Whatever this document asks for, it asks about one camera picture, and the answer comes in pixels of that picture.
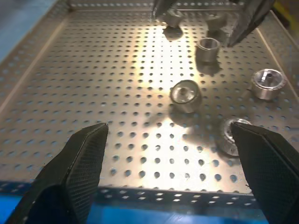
metal part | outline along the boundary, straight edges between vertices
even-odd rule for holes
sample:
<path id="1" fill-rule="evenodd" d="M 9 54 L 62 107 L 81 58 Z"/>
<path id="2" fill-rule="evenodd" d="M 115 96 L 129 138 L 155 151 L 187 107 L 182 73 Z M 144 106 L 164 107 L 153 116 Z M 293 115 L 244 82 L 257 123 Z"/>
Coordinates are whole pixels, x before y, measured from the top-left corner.
<path id="1" fill-rule="evenodd" d="M 170 8 L 167 10 L 166 15 L 163 17 L 163 20 L 168 26 L 176 28 L 179 26 L 183 18 L 183 14 L 180 11 L 174 8 Z"/>
<path id="2" fill-rule="evenodd" d="M 209 31 L 217 31 L 225 27 L 228 23 L 226 12 L 207 13 L 203 16 Z"/>
<path id="3" fill-rule="evenodd" d="M 279 70 L 256 31 L 223 48 L 216 75 L 197 72 L 193 43 L 206 35 L 205 12 L 183 13 L 184 35 L 175 42 L 163 35 L 165 25 L 149 24 L 149 12 L 118 10 L 71 12 L 43 54 L 32 55 L 26 39 L 0 68 L 16 74 L 15 82 L 27 71 L 2 105 L 0 179 L 30 182 L 73 132 L 102 121 L 110 132 L 100 186 L 250 194 L 238 157 L 216 150 L 219 125 L 235 115 L 290 139 L 297 99 L 289 85 L 271 102 L 245 90 L 255 71 Z M 230 32 L 235 19 L 229 12 L 223 30 Z M 23 68 L 31 59 L 35 64 Z M 186 79 L 200 84 L 202 103 L 173 121 L 169 91 Z M 0 98 L 12 83 L 7 76 L 0 82 Z"/>
<path id="4" fill-rule="evenodd" d="M 251 81 L 254 95 L 266 100 L 277 97 L 286 84 L 284 74 L 274 69 L 263 69 L 255 72 Z"/>
<path id="5" fill-rule="evenodd" d="M 170 91 L 170 98 L 176 108 L 186 113 L 192 113 L 199 108 L 201 93 L 196 82 L 183 80 Z"/>
<path id="6" fill-rule="evenodd" d="M 279 71 L 285 71 L 293 91 L 299 95 L 299 43 L 291 37 L 279 19 L 271 11 L 258 27 L 257 31 L 272 57 L 279 64 Z"/>
<path id="7" fill-rule="evenodd" d="M 258 203 L 252 194 L 227 194 L 223 192 L 205 192 L 205 191 L 175 191 L 175 190 L 161 190 L 161 189 L 144 189 L 144 188 L 115 188 L 115 187 L 99 187 L 99 196 L 96 200 L 101 203 L 110 200 L 120 200 L 121 202 L 155 202 L 156 209 L 160 206 L 171 207 L 171 211 L 182 212 L 183 205 L 191 205 L 191 211 L 194 212 L 193 206 L 210 207 L 229 207 L 229 208 L 244 208 L 244 209 L 258 209 Z"/>
<path id="8" fill-rule="evenodd" d="M 216 31 L 207 31 L 206 37 L 218 40 L 221 44 L 226 44 L 228 35 L 222 29 Z"/>
<path id="9" fill-rule="evenodd" d="M 176 41 L 183 36 L 183 31 L 180 27 L 172 28 L 170 26 L 163 29 L 163 34 L 169 41 Z"/>
<path id="10" fill-rule="evenodd" d="M 213 38 L 202 38 L 196 45 L 196 61 L 214 63 L 220 49 L 220 42 Z"/>
<path id="11" fill-rule="evenodd" d="M 186 0 L 69 0 L 71 8 L 75 10 L 114 10 L 114 11 L 136 11 L 152 10 L 152 14 L 157 16 L 164 14 L 171 6 L 180 10 L 240 10 L 245 0 L 234 4 L 229 0 L 196 0 L 190 2 Z"/>
<path id="12" fill-rule="evenodd" d="M 230 125 L 233 122 L 240 122 L 251 125 L 249 121 L 242 118 L 229 118 L 223 121 L 223 123 L 221 124 L 221 134 L 219 135 L 219 138 L 217 138 L 216 142 L 218 149 L 220 149 L 221 151 L 231 156 L 239 156 L 237 146 L 235 145 L 235 140 L 233 139 L 233 135 L 230 130 Z"/>

metal tray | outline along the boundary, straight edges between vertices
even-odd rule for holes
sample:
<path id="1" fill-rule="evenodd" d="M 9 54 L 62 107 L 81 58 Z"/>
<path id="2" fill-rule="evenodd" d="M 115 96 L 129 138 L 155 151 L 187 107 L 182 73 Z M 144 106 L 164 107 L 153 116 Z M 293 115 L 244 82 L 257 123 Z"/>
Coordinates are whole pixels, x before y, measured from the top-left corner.
<path id="1" fill-rule="evenodd" d="M 176 191 L 187 198 L 207 191 L 214 193 L 205 201 L 217 204 L 215 192 L 225 192 L 222 204 L 241 194 L 243 206 L 255 206 L 239 159 L 216 147 L 219 125 L 232 116 L 245 118 L 293 144 L 296 92 L 288 83 L 277 99 L 265 102 L 249 90 L 253 72 L 283 68 L 260 29 L 234 48 L 221 48 L 217 73 L 197 65 L 195 45 L 207 35 L 202 15 L 209 11 L 182 12 L 183 36 L 174 40 L 163 23 L 149 23 L 148 11 L 69 12 L 58 1 L 0 66 L 2 187 L 30 182 L 72 133 L 107 122 L 99 183 L 104 197 L 112 197 L 110 188 L 127 199 L 124 187 L 136 196 L 139 188 L 169 192 L 173 200 Z M 229 33 L 238 11 L 227 13 L 223 31 Z M 171 107 L 170 88 L 184 79 L 197 82 L 203 95 L 193 114 Z"/>

hole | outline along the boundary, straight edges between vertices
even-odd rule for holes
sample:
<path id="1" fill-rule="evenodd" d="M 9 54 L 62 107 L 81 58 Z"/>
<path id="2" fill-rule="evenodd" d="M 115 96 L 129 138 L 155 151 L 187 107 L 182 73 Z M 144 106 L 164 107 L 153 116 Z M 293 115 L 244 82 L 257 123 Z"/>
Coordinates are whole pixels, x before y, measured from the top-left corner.
<path id="1" fill-rule="evenodd" d="M 129 156 L 126 158 L 127 162 L 131 162 L 133 160 L 133 157 L 132 156 Z"/>
<path id="2" fill-rule="evenodd" d="M 216 181 L 220 181 L 221 180 L 221 175 L 220 174 L 216 174 L 215 175 L 215 179 L 216 179 Z"/>
<path id="3" fill-rule="evenodd" d="M 201 153 L 202 151 L 203 151 L 203 149 L 202 149 L 202 147 L 201 146 L 197 146 L 197 151 L 199 152 L 199 153 Z"/>
<path id="4" fill-rule="evenodd" d="M 136 133 L 135 132 L 131 132 L 130 133 L 130 138 L 133 138 L 133 137 L 135 137 L 136 136 Z"/>
<path id="5" fill-rule="evenodd" d="M 129 144 L 128 145 L 128 148 L 131 150 L 131 149 L 133 149 L 134 148 L 134 144 Z"/>
<path id="6" fill-rule="evenodd" d="M 140 171 L 139 172 L 139 176 L 140 176 L 140 178 L 143 178 L 145 176 L 145 172 L 144 171 Z"/>
<path id="7" fill-rule="evenodd" d="M 155 178 L 159 178 L 160 177 L 160 173 L 159 172 L 155 172 L 154 176 L 155 176 Z"/>
<path id="8" fill-rule="evenodd" d="M 214 167 L 219 166 L 219 161 L 218 160 L 213 160 L 212 163 L 213 163 Z"/>
<path id="9" fill-rule="evenodd" d="M 146 158 L 145 158 L 145 157 L 142 157 L 142 158 L 140 159 L 140 162 L 141 162 L 141 164 L 144 164 L 144 163 L 146 162 Z"/>
<path id="10" fill-rule="evenodd" d="M 121 147 L 121 143 L 116 143 L 116 144 L 115 144 L 115 148 L 116 148 L 116 149 L 119 149 L 120 147 Z"/>
<path id="11" fill-rule="evenodd" d="M 233 183 L 237 182 L 237 176 L 236 176 L 236 175 L 231 175 L 231 176 L 230 176 L 230 180 L 231 180 Z"/>
<path id="12" fill-rule="evenodd" d="M 204 181 L 206 179 L 206 175 L 205 174 L 200 174 L 199 175 L 201 181 Z"/>
<path id="13" fill-rule="evenodd" d="M 112 159 L 113 159 L 114 162 L 118 161 L 119 158 L 120 158 L 120 157 L 119 157 L 118 155 L 114 155 L 114 156 L 112 157 Z"/>
<path id="14" fill-rule="evenodd" d="M 131 170 L 129 170 L 129 169 L 126 170 L 126 171 L 125 171 L 125 176 L 130 176 L 130 175 L 131 175 Z"/>
<path id="15" fill-rule="evenodd" d="M 117 170 L 115 168 L 111 168 L 110 173 L 111 175 L 115 175 L 117 173 Z"/>
<path id="16" fill-rule="evenodd" d="M 148 148 L 148 145 L 142 145 L 141 148 L 142 148 L 143 150 L 146 150 L 146 149 Z"/>
<path id="17" fill-rule="evenodd" d="M 203 160 L 198 160 L 198 163 L 203 166 L 205 164 L 205 162 Z"/>
<path id="18" fill-rule="evenodd" d="M 123 132 L 118 132 L 118 133 L 117 133 L 117 136 L 118 136 L 118 137 L 122 137 L 122 136 L 123 136 Z"/>

metal bushing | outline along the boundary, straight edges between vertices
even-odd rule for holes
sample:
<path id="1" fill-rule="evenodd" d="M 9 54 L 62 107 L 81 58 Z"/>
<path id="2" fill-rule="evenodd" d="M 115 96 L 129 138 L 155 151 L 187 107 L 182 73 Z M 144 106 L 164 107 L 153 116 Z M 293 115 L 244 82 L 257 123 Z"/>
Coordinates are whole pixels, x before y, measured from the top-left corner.
<path id="1" fill-rule="evenodd" d="M 209 31 L 216 31 L 226 26 L 228 23 L 228 14 L 225 12 L 216 12 L 203 15 Z"/>
<path id="2" fill-rule="evenodd" d="M 223 121 L 223 123 L 220 126 L 220 135 L 216 139 L 216 144 L 217 148 L 219 148 L 226 154 L 231 156 L 239 156 L 237 146 L 235 145 L 235 140 L 233 139 L 233 135 L 230 130 L 230 125 L 233 122 L 240 122 L 251 125 L 249 121 L 241 118 L 229 118 Z"/>
<path id="3" fill-rule="evenodd" d="M 184 16 L 180 11 L 170 8 L 164 16 L 164 22 L 166 22 L 168 26 L 176 28 L 179 26 L 183 18 Z"/>
<path id="4" fill-rule="evenodd" d="M 192 80 L 177 83 L 170 91 L 170 98 L 175 107 L 185 113 L 194 112 L 201 103 L 199 86 Z"/>
<path id="5" fill-rule="evenodd" d="M 274 69 L 263 69 L 252 76 L 252 92 L 260 99 L 274 99 L 286 84 L 285 75 Z"/>
<path id="6" fill-rule="evenodd" d="M 216 62 L 220 49 L 220 42 L 213 38 L 202 38 L 196 45 L 196 61 Z"/>

perforated metal sheet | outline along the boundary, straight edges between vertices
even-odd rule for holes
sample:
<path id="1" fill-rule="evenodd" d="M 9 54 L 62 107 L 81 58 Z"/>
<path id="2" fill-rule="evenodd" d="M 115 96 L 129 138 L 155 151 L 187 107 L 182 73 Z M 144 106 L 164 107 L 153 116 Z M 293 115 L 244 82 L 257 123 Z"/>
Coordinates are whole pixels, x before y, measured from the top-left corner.
<path id="1" fill-rule="evenodd" d="M 240 161 L 216 149 L 219 124 L 234 115 L 290 139 L 298 103 L 289 86 L 273 102 L 247 90 L 254 71 L 277 69 L 257 33 L 221 49 L 217 74 L 198 72 L 201 15 L 186 12 L 183 37 L 170 42 L 148 13 L 71 13 L 1 114 L 1 179 L 29 181 L 72 133 L 107 122 L 101 186 L 249 193 Z M 202 91 L 195 114 L 170 107 L 170 88 L 184 79 Z"/>
<path id="2" fill-rule="evenodd" d="M 290 83 L 299 94 L 299 43 L 296 43 L 282 24 L 274 16 L 273 12 L 265 18 L 259 26 L 263 37 L 271 48 L 283 70 L 287 71 Z"/>
<path id="3" fill-rule="evenodd" d="M 74 9 L 100 9 L 100 10 L 149 10 L 153 6 L 151 0 L 70 0 Z M 244 5 L 241 0 L 235 4 L 229 0 L 179 0 L 176 7 L 179 9 L 227 9 L 236 10 Z"/>

